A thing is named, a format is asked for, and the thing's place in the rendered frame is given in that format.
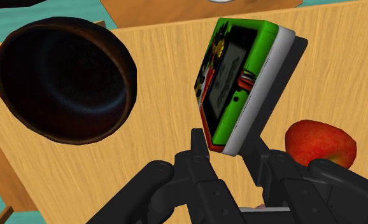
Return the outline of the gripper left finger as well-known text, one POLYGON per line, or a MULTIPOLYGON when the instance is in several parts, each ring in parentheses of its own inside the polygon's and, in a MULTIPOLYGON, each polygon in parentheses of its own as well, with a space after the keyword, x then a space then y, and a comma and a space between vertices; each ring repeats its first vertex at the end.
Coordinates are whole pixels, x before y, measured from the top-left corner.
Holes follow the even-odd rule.
POLYGON ((225 182, 209 161, 202 129, 192 129, 191 147, 174 164, 146 164, 86 224, 163 224, 186 205, 191 224, 246 224, 225 182))

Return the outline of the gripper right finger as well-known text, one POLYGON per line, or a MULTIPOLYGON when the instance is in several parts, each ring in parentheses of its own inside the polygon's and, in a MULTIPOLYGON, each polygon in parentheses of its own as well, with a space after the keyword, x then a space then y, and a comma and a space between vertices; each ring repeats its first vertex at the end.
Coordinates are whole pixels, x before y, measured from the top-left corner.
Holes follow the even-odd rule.
POLYGON ((243 209, 247 224, 368 224, 368 179, 327 159, 303 166, 262 139, 242 158, 265 204, 243 209))

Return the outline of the green printed box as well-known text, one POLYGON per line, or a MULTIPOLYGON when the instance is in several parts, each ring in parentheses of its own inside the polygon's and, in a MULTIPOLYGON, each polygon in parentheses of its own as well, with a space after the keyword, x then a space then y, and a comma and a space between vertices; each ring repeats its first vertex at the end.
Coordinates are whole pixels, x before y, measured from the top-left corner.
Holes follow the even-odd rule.
POLYGON ((235 156, 271 115, 263 103, 295 42, 295 31, 267 20, 219 18, 194 92, 209 150, 235 156))

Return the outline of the red apple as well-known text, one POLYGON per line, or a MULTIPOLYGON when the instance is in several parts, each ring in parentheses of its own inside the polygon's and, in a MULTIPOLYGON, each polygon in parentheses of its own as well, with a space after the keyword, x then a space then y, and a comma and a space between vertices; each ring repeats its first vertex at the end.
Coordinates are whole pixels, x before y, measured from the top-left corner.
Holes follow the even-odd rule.
POLYGON ((356 141, 345 131, 313 120, 292 124, 285 133, 285 151, 304 166, 318 158, 350 168, 357 155, 356 141))

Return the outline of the light wooden table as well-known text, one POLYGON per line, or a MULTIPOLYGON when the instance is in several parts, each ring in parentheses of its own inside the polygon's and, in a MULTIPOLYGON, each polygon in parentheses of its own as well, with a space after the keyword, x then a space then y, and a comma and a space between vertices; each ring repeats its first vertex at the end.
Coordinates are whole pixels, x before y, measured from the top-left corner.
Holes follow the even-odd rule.
MULTIPOLYGON (((283 150, 303 119, 345 130, 357 142, 353 172, 368 179, 368 0, 256 13, 308 46, 262 139, 283 150)), ((214 18, 114 30, 138 69, 127 121, 94 144, 55 143, 27 129, 0 99, 0 148, 48 224, 85 224, 152 160, 172 162, 202 125, 194 94, 214 18)))

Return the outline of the dark brown bowl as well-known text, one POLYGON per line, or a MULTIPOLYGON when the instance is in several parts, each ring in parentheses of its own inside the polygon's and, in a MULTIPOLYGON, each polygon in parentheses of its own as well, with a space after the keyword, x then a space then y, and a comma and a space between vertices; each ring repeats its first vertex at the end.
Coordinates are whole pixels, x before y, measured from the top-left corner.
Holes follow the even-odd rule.
POLYGON ((38 20, 0 45, 0 98, 28 129, 52 141, 81 145, 112 135, 136 94, 128 49, 88 20, 38 20))

